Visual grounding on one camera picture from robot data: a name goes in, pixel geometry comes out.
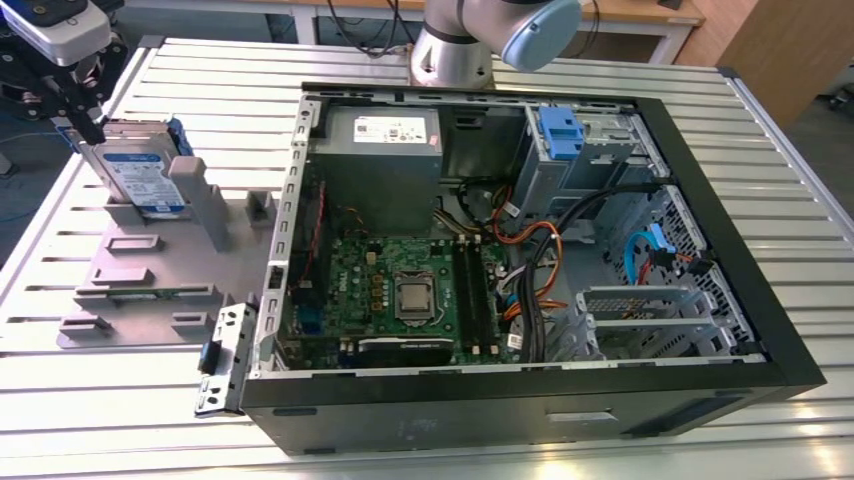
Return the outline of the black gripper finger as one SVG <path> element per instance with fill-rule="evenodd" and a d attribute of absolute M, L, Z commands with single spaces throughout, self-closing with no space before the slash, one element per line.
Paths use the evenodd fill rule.
<path fill-rule="evenodd" d="M 36 121 L 51 116 L 42 98 L 18 87 L 2 88 L 2 112 L 23 120 Z"/>
<path fill-rule="evenodd" d="M 127 59 L 127 45 L 112 37 L 107 47 L 71 66 L 54 66 L 43 75 L 43 113 L 70 122 L 90 145 L 106 141 L 100 113 L 112 97 Z"/>

